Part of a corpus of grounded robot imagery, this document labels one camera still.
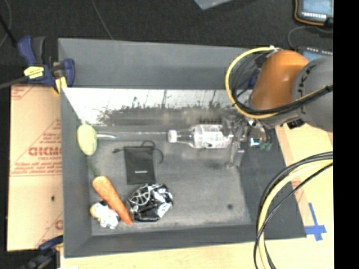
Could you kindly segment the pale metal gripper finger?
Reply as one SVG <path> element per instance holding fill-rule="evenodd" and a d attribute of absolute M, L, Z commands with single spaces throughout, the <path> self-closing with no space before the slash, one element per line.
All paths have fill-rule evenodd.
<path fill-rule="evenodd" d="M 222 133 L 225 136 L 238 136 L 241 130 L 241 118 L 239 117 L 223 117 L 222 118 Z"/>
<path fill-rule="evenodd" d="M 228 169 L 240 167 L 244 153 L 245 150 L 242 148 L 240 143 L 233 143 L 231 146 L 229 160 L 226 163 L 226 167 Z"/>

